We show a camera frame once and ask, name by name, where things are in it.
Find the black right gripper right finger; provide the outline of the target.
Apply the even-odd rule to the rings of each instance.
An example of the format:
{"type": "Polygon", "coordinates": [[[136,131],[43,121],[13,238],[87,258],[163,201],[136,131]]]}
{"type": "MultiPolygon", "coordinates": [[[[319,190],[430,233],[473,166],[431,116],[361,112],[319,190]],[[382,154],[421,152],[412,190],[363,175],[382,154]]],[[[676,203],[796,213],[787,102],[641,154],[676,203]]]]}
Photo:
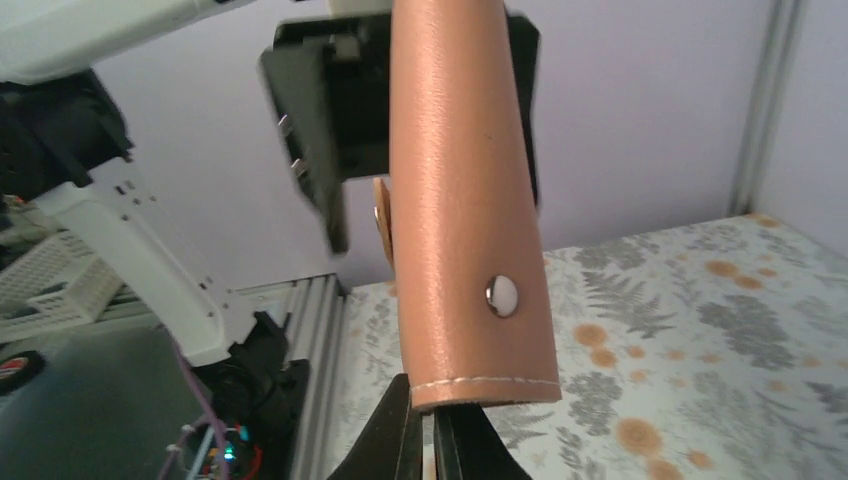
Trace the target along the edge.
{"type": "Polygon", "coordinates": [[[530,480],[478,404],[434,410],[436,478],[530,480]]]}

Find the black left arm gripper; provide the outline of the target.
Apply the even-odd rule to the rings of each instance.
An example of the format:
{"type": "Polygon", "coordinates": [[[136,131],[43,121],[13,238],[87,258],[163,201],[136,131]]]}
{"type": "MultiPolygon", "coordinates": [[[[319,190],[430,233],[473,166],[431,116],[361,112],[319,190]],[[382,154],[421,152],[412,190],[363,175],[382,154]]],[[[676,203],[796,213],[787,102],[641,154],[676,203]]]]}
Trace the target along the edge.
{"type": "Polygon", "coordinates": [[[450,21],[444,34],[450,47],[439,54],[434,32],[418,51],[394,35],[389,13],[285,22],[261,55],[292,173],[333,255],[349,251],[344,183],[386,174],[392,154],[403,185],[419,158],[436,157],[465,179],[488,165],[497,185],[537,201],[538,29],[497,11],[467,33],[450,21]]]}

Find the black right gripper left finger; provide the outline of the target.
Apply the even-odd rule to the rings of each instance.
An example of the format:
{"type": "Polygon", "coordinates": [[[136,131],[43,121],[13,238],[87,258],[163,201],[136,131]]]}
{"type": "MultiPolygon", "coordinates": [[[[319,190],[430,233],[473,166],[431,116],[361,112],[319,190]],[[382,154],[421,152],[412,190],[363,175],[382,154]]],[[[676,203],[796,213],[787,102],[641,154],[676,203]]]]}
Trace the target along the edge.
{"type": "Polygon", "coordinates": [[[422,471],[422,414],[412,406],[408,376],[398,374],[328,479],[416,480],[422,471]]]}

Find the pink leather card holder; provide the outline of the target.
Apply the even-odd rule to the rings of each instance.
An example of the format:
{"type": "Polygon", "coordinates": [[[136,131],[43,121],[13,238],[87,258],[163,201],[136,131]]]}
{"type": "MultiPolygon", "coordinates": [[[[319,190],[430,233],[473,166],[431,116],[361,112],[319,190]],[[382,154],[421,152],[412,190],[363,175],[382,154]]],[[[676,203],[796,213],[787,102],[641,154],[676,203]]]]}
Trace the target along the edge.
{"type": "Polygon", "coordinates": [[[412,403],[558,401],[505,5],[397,1],[391,34],[392,251],[412,403]]]}

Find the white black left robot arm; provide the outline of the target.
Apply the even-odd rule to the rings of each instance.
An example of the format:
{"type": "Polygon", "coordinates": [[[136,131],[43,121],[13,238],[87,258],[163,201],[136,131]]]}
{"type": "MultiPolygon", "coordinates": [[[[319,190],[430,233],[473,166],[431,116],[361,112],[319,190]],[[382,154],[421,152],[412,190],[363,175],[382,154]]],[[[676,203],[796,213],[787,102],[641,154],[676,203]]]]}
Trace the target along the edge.
{"type": "MultiPolygon", "coordinates": [[[[212,392],[217,479],[284,479],[305,419],[306,361],[270,315],[233,304],[200,273],[151,198],[124,118],[91,63],[231,8],[228,1],[28,1],[1,10],[1,43],[49,42],[57,73],[1,76],[1,190],[34,202],[104,259],[164,322],[192,384],[212,392]]],[[[388,12],[280,23],[260,70],[305,198],[331,250],[348,249],[343,185],[389,169],[388,12]]]]}

